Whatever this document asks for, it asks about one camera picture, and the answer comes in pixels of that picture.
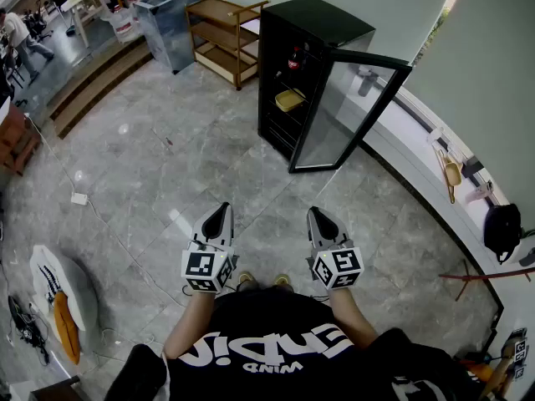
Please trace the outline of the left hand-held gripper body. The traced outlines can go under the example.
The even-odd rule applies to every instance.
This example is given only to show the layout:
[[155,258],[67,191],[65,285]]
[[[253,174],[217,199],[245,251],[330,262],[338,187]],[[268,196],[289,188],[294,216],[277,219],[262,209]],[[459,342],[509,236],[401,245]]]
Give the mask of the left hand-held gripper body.
[[194,292],[220,294],[236,269],[236,262],[231,246],[191,240],[182,252],[181,277]]

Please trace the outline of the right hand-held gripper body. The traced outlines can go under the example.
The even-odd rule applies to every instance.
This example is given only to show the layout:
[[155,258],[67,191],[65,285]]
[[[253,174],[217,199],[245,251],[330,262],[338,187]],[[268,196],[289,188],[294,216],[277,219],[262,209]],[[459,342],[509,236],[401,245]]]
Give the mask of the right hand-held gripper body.
[[361,251],[352,240],[322,246],[312,242],[307,262],[312,280],[326,290],[352,287],[364,271]]

